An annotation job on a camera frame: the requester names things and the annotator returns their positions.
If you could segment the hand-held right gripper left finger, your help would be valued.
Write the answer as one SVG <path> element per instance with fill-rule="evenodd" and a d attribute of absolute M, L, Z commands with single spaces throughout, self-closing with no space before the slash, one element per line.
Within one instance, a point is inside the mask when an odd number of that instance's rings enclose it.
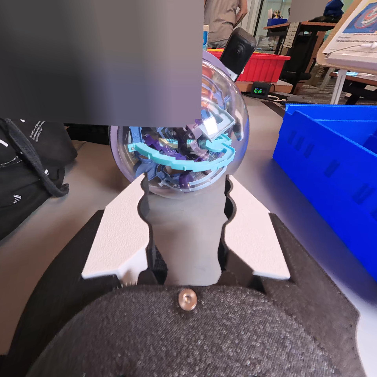
<path fill-rule="evenodd" d="M 105 207 L 83 279 L 115 276 L 121 282 L 137 282 L 148 268 L 150 227 L 141 209 L 148 204 L 147 193 L 148 179 L 140 175 Z"/>

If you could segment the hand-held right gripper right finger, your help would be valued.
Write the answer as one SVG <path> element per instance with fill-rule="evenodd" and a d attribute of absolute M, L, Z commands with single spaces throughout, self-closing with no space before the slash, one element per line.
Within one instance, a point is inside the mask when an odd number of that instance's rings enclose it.
<path fill-rule="evenodd" d="M 256 276 L 288 281 L 289 268 L 276 234 L 271 213 L 234 176 L 225 179 L 227 218 L 222 226 L 218 260 L 221 271 L 229 271 L 237 281 Z"/>

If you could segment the clear maze ball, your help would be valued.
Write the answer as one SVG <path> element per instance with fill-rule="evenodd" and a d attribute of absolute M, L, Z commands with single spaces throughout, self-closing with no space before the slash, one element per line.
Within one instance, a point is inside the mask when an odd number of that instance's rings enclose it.
<path fill-rule="evenodd" d="M 110 126 L 114 160 L 130 182 L 183 198 L 209 191 L 240 166 L 248 146 L 249 114 L 234 73 L 203 51 L 200 118 L 183 127 Z"/>

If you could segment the person's left forearm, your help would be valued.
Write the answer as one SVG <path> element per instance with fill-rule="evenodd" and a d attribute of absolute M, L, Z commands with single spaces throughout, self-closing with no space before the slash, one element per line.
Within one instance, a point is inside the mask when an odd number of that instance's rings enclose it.
<path fill-rule="evenodd" d="M 64 123 L 66 131 L 73 141 L 110 145 L 110 126 Z"/>

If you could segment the red plastic bin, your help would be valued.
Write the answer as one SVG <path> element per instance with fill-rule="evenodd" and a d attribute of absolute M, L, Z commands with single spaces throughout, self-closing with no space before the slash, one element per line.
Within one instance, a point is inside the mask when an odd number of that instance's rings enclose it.
<path fill-rule="evenodd" d="M 223 50 L 203 50 L 203 61 L 206 61 L 210 65 L 214 66 L 215 70 L 222 76 L 226 76 L 227 78 L 231 79 L 227 69 L 220 61 Z M 275 83 L 280 78 L 284 64 L 290 59 L 291 57 L 286 55 L 262 54 L 254 52 L 237 81 L 262 81 Z"/>

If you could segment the black digital timer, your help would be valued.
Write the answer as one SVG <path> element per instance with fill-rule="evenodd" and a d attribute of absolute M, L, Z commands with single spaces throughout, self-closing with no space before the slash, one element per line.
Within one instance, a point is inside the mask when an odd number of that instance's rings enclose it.
<path fill-rule="evenodd" d="M 267 99 L 270 94 L 271 88 L 274 92 L 275 85 L 273 83 L 255 81 L 252 83 L 251 89 L 246 92 L 246 94 L 253 98 Z"/>

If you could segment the blue plastic bin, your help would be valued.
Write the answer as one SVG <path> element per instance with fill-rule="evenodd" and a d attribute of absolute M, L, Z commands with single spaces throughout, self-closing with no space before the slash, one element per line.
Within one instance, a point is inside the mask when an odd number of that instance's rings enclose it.
<path fill-rule="evenodd" d="M 274 160 L 377 278 L 376 106 L 288 104 Z"/>

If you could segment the instruction sheet clipboard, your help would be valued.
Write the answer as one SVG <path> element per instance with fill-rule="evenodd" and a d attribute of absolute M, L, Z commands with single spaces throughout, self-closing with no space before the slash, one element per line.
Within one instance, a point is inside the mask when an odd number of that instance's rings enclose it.
<path fill-rule="evenodd" d="M 317 63 L 376 75 L 376 45 L 377 1 L 353 1 L 318 50 Z"/>

